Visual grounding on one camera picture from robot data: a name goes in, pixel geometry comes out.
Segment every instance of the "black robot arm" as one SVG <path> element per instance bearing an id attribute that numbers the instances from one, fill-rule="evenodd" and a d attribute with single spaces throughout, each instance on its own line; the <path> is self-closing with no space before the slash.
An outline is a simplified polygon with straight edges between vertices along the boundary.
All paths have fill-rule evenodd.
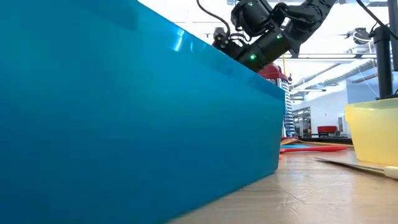
<path id="1" fill-rule="evenodd" d="M 300 6 L 278 3 L 274 8 L 265 0 L 241 0 L 231 12 L 236 30 L 259 38 L 252 44 L 221 29 L 214 33 L 213 46 L 237 60 L 247 68 L 258 72 L 286 51 L 299 54 L 300 46 L 322 25 L 336 0 L 307 0 Z M 290 21 L 281 29 L 285 18 Z"/>

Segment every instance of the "metal rod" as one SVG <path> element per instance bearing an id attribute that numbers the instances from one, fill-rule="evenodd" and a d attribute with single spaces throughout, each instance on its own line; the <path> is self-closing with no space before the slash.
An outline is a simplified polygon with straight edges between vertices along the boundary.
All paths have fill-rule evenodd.
<path id="1" fill-rule="evenodd" d="M 315 74 L 313 74 L 313 75 L 310 75 L 309 77 L 302 78 L 302 79 L 300 79 L 300 80 L 297 82 L 296 85 L 292 85 L 291 87 L 294 88 L 294 87 L 297 87 L 297 86 L 299 86 L 299 85 L 301 85 L 301 84 L 304 84 L 304 83 L 306 83 L 306 82 L 309 82 L 311 79 L 314 79 L 315 77 L 321 75 L 322 73 L 325 73 L 325 72 L 327 72 L 327 71 L 329 71 L 329 70 L 331 70 L 331 69 L 333 69 L 333 68 L 335 68 L 335 67 L 337 67 L 337 66 L 339 66 L 339 65 L 341 65 L 341 64 L 340 64 L 340 63 L 336 63 L 336 64 L 334 64 L 334 65 L 332 65 L 332 66 L 330 66 L 330 67 L 328 67 L 328 68 L 326 68 L 326 69 L 324 69 L 324 70 L 322 70 L 322 71 L 320 71 L 320 72 L 317 72 L 317 73 L 315 73 Z"/>
<path id="2" fill-rule="evenodd" d="M 354 80 L 351 83 L 361 83 L 361 82 L 365 82 L 366 80 L 370 80 L 370 79 L 376 78 L 376 77 L 377 77 L 377 74 L 372 74 L 372 75 L 368 75 L 366 77 L 362 77 L 357 80 Z"/>
<path id="3" fill-rule="evenodd" d="M 398 0 L 387 0 L 390 30 L 398 34 Z M 391 39 L 392 63 L 394 71 L 398 71 L 398 40 Z"/>
<path id="4" fill-rule="evenodd" d="M 380 100 L 383 100 L 392 95 L 392 72 L 390 35 L 382 27 L 374 30 L 374 44 L 376 45 Z"/>

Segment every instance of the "blue bin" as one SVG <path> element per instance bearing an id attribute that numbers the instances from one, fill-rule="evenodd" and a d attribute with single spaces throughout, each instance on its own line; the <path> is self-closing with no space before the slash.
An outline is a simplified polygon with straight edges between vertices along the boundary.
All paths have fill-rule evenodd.
<path id="1" fill-rule="evenodd" d="M 276 170 L 284 92 L 142 4 L 0 25 L 0 223 L 162 223 Z"/>

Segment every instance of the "yellow plastic bowl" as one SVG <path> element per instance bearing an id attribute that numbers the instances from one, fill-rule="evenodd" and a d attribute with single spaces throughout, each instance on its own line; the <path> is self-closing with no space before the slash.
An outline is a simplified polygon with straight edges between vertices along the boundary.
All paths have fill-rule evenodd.
<path id="1" fill-rule="evenodd" d="M 398 98 L 346 105 L 356 156 L 398 166 Z"/>

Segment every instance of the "desk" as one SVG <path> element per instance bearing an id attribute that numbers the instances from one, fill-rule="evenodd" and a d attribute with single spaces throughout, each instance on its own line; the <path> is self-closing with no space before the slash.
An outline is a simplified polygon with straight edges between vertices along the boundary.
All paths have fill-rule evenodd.
<path id="1" fill-rule="evenodd" d="M 275 174 L 172 223 L 398 223 L 398 181 L 314 157 L 355 154 L 286 153 Z"/>

